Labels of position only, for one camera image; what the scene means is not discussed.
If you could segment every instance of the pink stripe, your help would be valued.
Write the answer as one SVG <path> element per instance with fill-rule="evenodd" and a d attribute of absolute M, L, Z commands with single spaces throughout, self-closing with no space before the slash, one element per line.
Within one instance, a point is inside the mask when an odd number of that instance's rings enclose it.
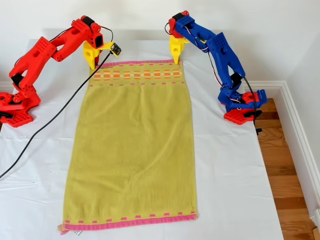
<path fill-rule="evenodd" d="M 118 61 L 118 62 L 107 62 L 102 65 L 102 67 L 108 67 L 108 66 L 116 66 L 116 65 L 121 65 L 121 64 L 151 64 L 151 63 L 173 63 L 173 59 L 168 59 L 168 60 L 145 60 L 145 61 Z"/>
<path fill-rule="evenodd" d="M 183 216 L 165 216 L 159 218 L 143 218 L 129 221 L 118 221 L 103 224 L 65 224 L 64 228 L 67 230 L 100 230 L 100 229 L 113 229 L 127 226 L 144 225 L 144 224 L 158 224 L 158 223 L 170 223 L 177 221 L 195 220 L 196 214 L 183 215 Z"/>
<path fill-rule="evenodd" d="M 63 230 L 60 232 L 60 235 L 66 234 L 67 232 L 69 232 L 69 230 Z"/>

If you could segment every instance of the wooden floor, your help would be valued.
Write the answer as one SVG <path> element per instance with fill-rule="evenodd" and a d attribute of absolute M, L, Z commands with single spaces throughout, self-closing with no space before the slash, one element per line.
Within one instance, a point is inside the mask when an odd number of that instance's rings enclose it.
<path fill-rule="evenodd" d="M 273 99 L 263 106 L 255 125 L 263 130 L 258 139 L 284 240 L 314 240 L 315 225 L 309 219 Z"/>

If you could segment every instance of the white wall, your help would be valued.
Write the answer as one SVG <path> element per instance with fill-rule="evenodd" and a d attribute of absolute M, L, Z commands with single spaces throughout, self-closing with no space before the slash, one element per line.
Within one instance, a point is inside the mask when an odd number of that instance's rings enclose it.
<path fill-rule="evenodd" d="M 320 172 L 320 29 L 287 85 Z"/>
<path fill-rule="evenodd" d="M 82 15 L 115 30 L 115 40 L 129 41 L 168 39 L 165 23 L 183 10 L 225 32 L 249 80 L 284 80 L 316 35 L 319 8 L 319 0 L 2 0 L 0 81 L 9 81 L 28 39 L 50 39 Z"/>

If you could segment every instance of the towel hem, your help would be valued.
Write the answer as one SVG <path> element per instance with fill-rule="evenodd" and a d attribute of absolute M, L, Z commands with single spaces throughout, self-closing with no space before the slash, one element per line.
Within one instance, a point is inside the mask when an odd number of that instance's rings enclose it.
<path fill-rule="evenodd" d="M 165 216 L 159 218 L 142 218 L 134 219 L 128 221 L 118 221 L 118 222 L 106 222 L 102 224 L 64 224 L 65 230 L 76 231 L 76 230 L 102 230 L 102 229 L 113 229 L 113 228 L 122 228 L 136 225 L 145 225 L 145 224 L 158 224 L 158 223 L 170 223 L 177 221 L 186 221 L 186 220 L 195 220 L 197 219 L 196 214 L 190 215 L 180 215 L 180 216 Z"/>

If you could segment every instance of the white sheet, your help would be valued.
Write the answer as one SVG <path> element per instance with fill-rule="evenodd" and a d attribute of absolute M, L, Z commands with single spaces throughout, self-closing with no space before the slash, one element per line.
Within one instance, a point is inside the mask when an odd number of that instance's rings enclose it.
<path fill-rule="evenodd" d="M 171 58 L 167 41 L 116 42 L 122 53 L 119 58 L 111 55 L 108 62 Z M 0 180 L 0 239 L 282 240 L 252 122 L 238 126 L 223 119 L 225 108 L 217 100 L 219 86 L 206 54 L 188 44 L 182 60 L 192 101 L 197 220 L 60 236 L 56 227 L 62 221 L 66 176 L 86 91 L 83 87 Z M 31 135 L 60 110 L 88 71 L 81 48 L 63 62 L 51 59 L 45 65 L 34 84 L 41 98 L 40 105 L 30 111 L 35 120 L 19 128 L 2 126 L 0 173 L 16 160 Z"/>

